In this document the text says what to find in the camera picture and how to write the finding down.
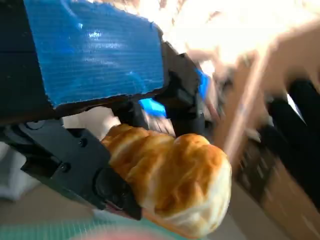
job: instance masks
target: screw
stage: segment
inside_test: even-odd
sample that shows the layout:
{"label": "screw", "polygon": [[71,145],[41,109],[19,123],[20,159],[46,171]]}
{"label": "screw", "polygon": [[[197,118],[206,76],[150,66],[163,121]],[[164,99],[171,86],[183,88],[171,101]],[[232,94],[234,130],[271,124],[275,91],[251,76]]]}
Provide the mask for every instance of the screw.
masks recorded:
{"label": "screw", "polygon": [[63,173],[67,173],[69,172],[71,166],[69,163],[63,163],[61,166],[60,166],[60,169]]}

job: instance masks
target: golden brown crust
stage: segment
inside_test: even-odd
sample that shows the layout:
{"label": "golden brown crust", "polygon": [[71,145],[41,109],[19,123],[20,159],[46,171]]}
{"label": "golden brown crust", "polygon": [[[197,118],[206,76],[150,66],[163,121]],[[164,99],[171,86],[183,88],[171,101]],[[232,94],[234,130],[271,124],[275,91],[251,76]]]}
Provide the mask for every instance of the golden brown crust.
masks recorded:
{"label": "golden brown crust", "polygon": [[229,204],[231,169],[226,154],[204,137],[174,139],[121,124],[102,143],[111,152],[109,164],[129,183],[149,220],[189,238],[220,224]]}

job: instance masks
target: bread roll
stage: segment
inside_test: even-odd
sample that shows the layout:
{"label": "bread roll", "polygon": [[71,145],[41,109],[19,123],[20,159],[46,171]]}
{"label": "bread roll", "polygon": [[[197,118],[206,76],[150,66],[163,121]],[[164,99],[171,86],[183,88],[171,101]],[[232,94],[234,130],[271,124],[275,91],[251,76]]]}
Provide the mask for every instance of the bread roll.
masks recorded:
{"label": "bread roll", "polygon": [[175,139],[121,124],[102,143],[146,218],[187,238],[203,237],[220,225],[231,196],[231,166],[204,137]]}

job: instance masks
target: black object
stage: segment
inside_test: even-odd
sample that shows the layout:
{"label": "black object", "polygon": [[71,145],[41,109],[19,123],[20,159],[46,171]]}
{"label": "black object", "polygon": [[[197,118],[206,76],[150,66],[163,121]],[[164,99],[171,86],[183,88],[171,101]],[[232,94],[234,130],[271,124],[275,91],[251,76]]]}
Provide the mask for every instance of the black object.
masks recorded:
{"label": "black object", "polygon": [[288,93],[311,131],[320,139],[320,94],[308,78],[296,79]]}
{"label": "black object", "polygon": [[259,129],[261,144],[279,156],[291,176],[310,197],[315,207],[320,209],[318,193],[319,167],[318,159],[312,159],[291,147],[285,137],[275,127],[265,125]]}
{"label": "black object", "polygon": [[141,218],[130,186],[108,165],[109,151],[88,130],[51,119],[8,125],[3,133],[26,156],[27,174],[70,199]]}
{"label": "black object", "polygon": [[289,94],[303,120],[285,99],[273,98],[267,103],[267,109],[275,127],[267,125],[259,130],[261,143],[280,157],[319,210],[320,95],[309,79],[300,77],[291,83]]}

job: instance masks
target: green cutting mat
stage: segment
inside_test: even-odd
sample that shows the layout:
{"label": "green cutting mat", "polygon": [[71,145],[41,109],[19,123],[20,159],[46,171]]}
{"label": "green cutting mat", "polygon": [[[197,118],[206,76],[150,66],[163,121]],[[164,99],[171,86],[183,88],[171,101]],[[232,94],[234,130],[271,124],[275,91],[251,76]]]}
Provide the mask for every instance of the green cutting mat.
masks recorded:
{"label": "green cutting mat", "polygon": [[81,239],[95,230],[110,231],[129,228],[152,231],[168,239],[185,239],[146,219],[135,221],[110,213],[103,213],[103,219],[100,218],[38,225],[2,225],[0,226],[0,240],[68,240],[76,236]]}

